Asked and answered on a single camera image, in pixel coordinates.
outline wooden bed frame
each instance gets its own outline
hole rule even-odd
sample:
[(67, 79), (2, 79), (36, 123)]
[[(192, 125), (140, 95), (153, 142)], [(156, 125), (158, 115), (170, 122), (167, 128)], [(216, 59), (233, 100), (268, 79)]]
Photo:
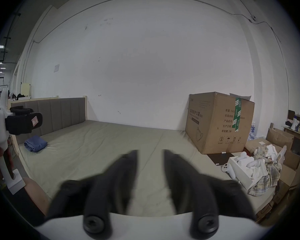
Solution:
[[(85, 120), (88, 120), (88, 115), (87, 115), (88, 96), (84, 95), (83, 98), (84, 98), (84, 106), (85, 106)], [(59, 99), (59, 96), (48, 97), (48, 98), (31, 98), (31, 99), (26, 99), (26, 100), (14, 100), (14, 101), (8, 100), (7, 109), (9, 110), (11, 108), (11, 104), (15, 104), (15, 103), (22, 103), (22, 102), (29, 102), (29, 101), (42, 101), (42, 100), (51, 100), (51, 99)], [(16, 135), (11, 134), (11, 139), (12, 139), (14, 151), (16, 152), (17, 156), (20, 156), (19, 143), (17, 141)]]

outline cable on wall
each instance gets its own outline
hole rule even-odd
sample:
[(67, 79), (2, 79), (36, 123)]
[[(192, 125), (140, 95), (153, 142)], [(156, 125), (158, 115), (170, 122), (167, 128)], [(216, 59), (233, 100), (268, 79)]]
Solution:
[[(114, 0), (106, 0), (106, 1), (103, 1), (103, 2), (100, 2), (100, 3), (96, 3), (96, 4), (92, 5), (92, 6), (89, 6), (89, 7), (85, 8), (85, 9), (83, 9), (83, 10), (77, 12), (76, 14), (70, 16), (69, 18), (67, 18), (67, 19), (65, 19), (63, 22), (61, 22), (59, 25), (57, 25), (56, 27), (54, 27), (54, 28), (53, 28), (48, 34), (46, 34), (39, 42), (36, 42), (35, 40), (32, 40), (31, 48), (32, 48), (33, 43), (36, 43), (36, 44), (41, 43), (41, 42), (42, 42), (42, 41), (43, 41), (50, 33), (52, 33), (52, 31), (54, 31), (57, 27), (59, 27), (61, 24), (65, 23), (67, 20), (71, 19), (72, 17), (74, 17), (74, 16), (76, 16), (76, 15), (78, 15), (78, 14), (80, 14), (80, 13), (82, 13), (82, 12), (84, 12), (84, 11), (86, 11), (86, 10), (92, 8), (92, 7), (95, 7), (95, 6), (98, 6), (98, 5), (100, 5), (100, 4), (103, 4), (103, 3), (106, 3), (106, 2), (110, 2), (110, 1), (114, 1)], [(277, 36), (277, 34), (275, 33), (275, 31), (273, 30), (273, 28), (268, 24), (268, 22), (266, 22), (266, 21), (261, 21), (261, 22), (255, 23), (255, 22), (253, 22), (251, 19), (249, 19), (248, 17), (246, 17), (246, 16), (243, 15), (243, 14), (240, 14), (240, 13), (231, 13), (231, 12), (228, 12), (228, 11), (226, 11), (226, 10), (224, 10), (224, 9), (222, 9), (222, 8), (220, 8), (220, 7), (218, 7), (218, 6), (215, 6), (215, 5), (213, 5), (213, 4), (210, 4), (210, 3), (208, 3), (208, 2), (204, 2), (204, 1), (201, 1), (201, 0), (192, 0), (192, 1), (196, 1), (196, 2), (199, 2), (199, 3), (202, 3), (202, 4), (205, 4), (205, 5), (214, 7), (214, 8), (216, 8), (216, 9), (221, 10), (221, 11), (223, 11), (223, 12), (229, 14), (229, 15), (232, 15), (232, 16), (235, 16), (235, 15), (243, 16), (243, 17), (246, 18), (250, 23), (252, 23), (252, 24), (254, 24), (254, 25), (258, 25), (258, 24), (261, 24), (261, 23), (267, 24), (267, 25), (269, 26), (269, 28), (272, 30), (272, 33), (274, 34), (274, 37), (275, 37), (275, 39), (276, 39), (276, 41), (277, 41), (277, 43), (278, 43), (278, 46), (279, 46), (279, 49), (280, 49), (280, 52), (281, 52), (281, 56), (282, 56), (282, 59), (283, 59), (283, 63), (284, 63), (284, 68), (285, 68), (285, 70), (286, 70), (287, 81), (288, 81), (287, 67), (286, 67), (286, 63), (285, 63), (285, 61), (284, 61), (284, 56), (283, 56), (283, 53), (282, 53), (282, 50), (281, 50), (281, 47), (280, 47), (280, 44), (279, 44), (279, 42), (281, 42), (281, 41), (280, 41), (279, 37)], [(288, 105), (289, 105), (289, 84), (288, 84)]]
[[(55, 30), (57, 27), (59, 27), (61, 24), (65, 23), (67, 20), (71, 19), (72, 17), (74, 17), (74, 16), (76, 16), (76, 15), (78, 15), (78, 14), (80, 14), (80, 13), (82, 13), (82, 12), (84, 12), (84, 11), (86, 11), (86, 10), (92, 8), (92, 7), (95, 7), (95, 6), (98, 6), (98, 5), (100, 5), (100, 4), (103, 4), (103, 3), (106, 3), (106, 2), (110, 2), (110, 1), (113, 1), (113, 0), (106, 0), (106, 1), (103, 1), (103, 2), (100, 2), (100, 3), (96, 3), (96, 4), (92, 5), (92, 6), (87, 7), (86, 9), (83, 9), (83, 10), (77, 12), (76, 14), (73, 14), (72, 16), (70, 16), (69, 18), (65, 19), (63, 22), (61, 22), (59, 25), (57, 25), (55, 28), (53, 28), (53, 29), (52, 29), (48, 34), (46, 34), (46, 35), (44, 36), (44, 38), (42, 38), (39, 42), (36, 42), (35, 40), (33, 40), (33, 42), (36, 43), (36, 44), (41, 43), (41, 42), (42, 42), (42, 41), (43, 41), (43, 40), (44, 40), (44, 39), (52, 32), (52, 31), (54, 31), (54, 30)], [(244, 18), (246, 18), (249, 22), (251, 22), (251, 23), (253, 23), (253, 24), (255, 24), (255, 25), (260, 24), (260, 23), (266, 23), (266, 24), (272, 29), (272, 27), (271, 27), (267, 22), (265, 22), (265, 21), (262, 21), (262, 22), (259, 22), (259, 23), (254, 23), (254, 22), (252, 22), (249, 18), (247, 18), (245, 15), (243, 15), (243, 14), (237, 14), (237, 13), (236, 13), (236, 14), (233, 14), (233, 13), (228, 12), (228, 11), (226, 11), (226, 10), (224, 10), (224, 9), (222, 9), (222, 8), (220, 8), (220, 7), (218, 7), (218, 6), (215, 6), (215, 5), (213, 5), (213, 4), (210, 4), (210, 3), (208, 3), (208, 2), (204, 2), (204, 1), (201, 1), (201, 0), (192, 0), (192, 1), (196, 1), (196, 2), (199, 2), (199, 3), (205, 4), (205, 5), (212, 6), (212, 7), (216, 8), (216, 9), (219, 9), (219, 10), (221, 10), (221, 11), (223, 11), (223, 12), (229, 14), (229, 15), (232, 15), (232, 16), (234, 16), (234, 15), (241, 15), (241, 16), (243, 16)]]

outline white controller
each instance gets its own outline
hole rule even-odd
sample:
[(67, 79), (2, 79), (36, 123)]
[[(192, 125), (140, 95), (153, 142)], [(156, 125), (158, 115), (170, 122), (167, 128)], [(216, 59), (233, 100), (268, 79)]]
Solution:
[(230, 175), (230, 177), (234, 180), (236, 178), (235, 172), (231, 166), (231, 164), (226, 163), (221, 167), (221, 171), (223, 172), (228, 172), (228, 174)]
[(248, 158), (248, 157), (249, 157), (249, 156), (247, 155), (247, 152), (243, 151), (243, 152), (240, 154), (240, 156), (236, 157), (234, 160), (238, 162), (239, 160), (244, 159), (244, 158)]

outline upholstered headboard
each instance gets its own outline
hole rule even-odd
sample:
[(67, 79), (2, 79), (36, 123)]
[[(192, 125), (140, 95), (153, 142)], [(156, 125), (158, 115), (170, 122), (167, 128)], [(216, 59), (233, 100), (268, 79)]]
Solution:
[(40, 112), (43, 117), (42, 125), (28, 134), (16, 135), (17, 144), (34, 135), (48, 134), (68, 126), (82, 123), (86, 120), (86, 97), (83, 98), (55, 98), (30, 100), (12, 103), (11, 107), (23, 106)]

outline gray mattress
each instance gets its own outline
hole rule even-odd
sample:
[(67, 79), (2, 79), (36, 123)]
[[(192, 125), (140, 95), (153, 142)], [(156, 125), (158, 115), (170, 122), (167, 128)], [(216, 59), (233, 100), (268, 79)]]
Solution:
[[(19, 145), (20, 160), (29, 177), (50, 198), (63, 181), (99, 174), (121, 154), (131, 150), (139, 150), (139, 163), (129, 215), (175, 214), (164, 176), (163, 149), (182, 154), (201, 173), (223, 180), (230, 179), (207, 155), (199, 153), (184, 131), (87, 120), (42, 135), (41, 138), (48, 142), (48, 146), (38, 153), (26, 150), (24, 144)], [(271, 200), (273, 193), (274, 188), (271, 188), (262, 196), (248, 195), (248, 198), (258, 212)]]

